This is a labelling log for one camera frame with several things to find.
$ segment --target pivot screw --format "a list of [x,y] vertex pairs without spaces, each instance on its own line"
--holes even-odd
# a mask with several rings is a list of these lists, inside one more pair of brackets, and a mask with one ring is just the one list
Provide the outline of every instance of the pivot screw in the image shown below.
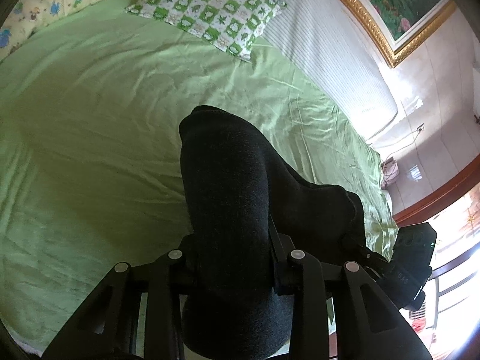
[[290,256],[296,260],[301,260],[305,257],[305,252],[303,250],[295,249],[290,252]]
[[115,272],[117,272],[118,274],[121,274],[122,272],[125,272],[128,269],[128,264],[126,262],[119,262],[114,269],[115,269]]
[[345,264],[345,268],[350,272],[358,272],[360,266],[354,261],[349,261]]
[[183,256],[181,250],[171,250],[169,253],[169,258],[171,258],[172,260],[178,260],[181,256]]

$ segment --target flower painting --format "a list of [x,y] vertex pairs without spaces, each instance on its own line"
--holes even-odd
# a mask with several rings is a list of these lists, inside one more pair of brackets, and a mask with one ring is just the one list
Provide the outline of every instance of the flower painting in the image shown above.
[[[421,33],[426,39],[455,9],[452,0],[341,1],[361,22],[374,43],[377,46],[384,45],[381,52],[391,67],[396,66],[406,57],[405,54],[409,48],[413,51],[421,43],[420,39],[416,39],[414,44],[406,48],[412,40]],[[371,19],[374,21],[374,26],[371,25]],[[400,50],[403,50],[402,55],[398,54]]]

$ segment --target bed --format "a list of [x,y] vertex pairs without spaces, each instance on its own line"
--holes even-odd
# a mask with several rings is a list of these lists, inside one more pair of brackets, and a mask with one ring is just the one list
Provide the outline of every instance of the bed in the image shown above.
[[357,193],[367,246],[392,253],[380,156],[285,50],[258,39],[248,64],[124,12],[135,1],[87,7],[0,64],[0,318],[39,352],[111,266],[190,232],[178,125],[196,105],[253,123],[306,180]]
[[263,36],[335,100],[368,142],[392,125],[397,104],[338,0],[283,0]]

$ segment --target wooden window trim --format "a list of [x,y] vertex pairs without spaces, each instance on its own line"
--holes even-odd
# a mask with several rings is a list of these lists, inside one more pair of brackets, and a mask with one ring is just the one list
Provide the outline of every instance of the wooden window trim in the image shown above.
[[414,205],[394,215],[398,227],[422,223],[455,203],[480,182],[480,155],[453,179]]

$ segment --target green bed sheet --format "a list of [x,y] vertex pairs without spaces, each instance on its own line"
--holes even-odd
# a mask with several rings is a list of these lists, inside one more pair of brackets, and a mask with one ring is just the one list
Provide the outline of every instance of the green bed sheet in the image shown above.
[[16,338],[43,350],[111,266],[190,232],[178,126],[200,104],[253,123],[306,180],[357,193],[368,246],[390,257],[380,157],[321,89],[265,40],[242,62],[125,13],[133,1],[54,23],[0,64],[0,317]]

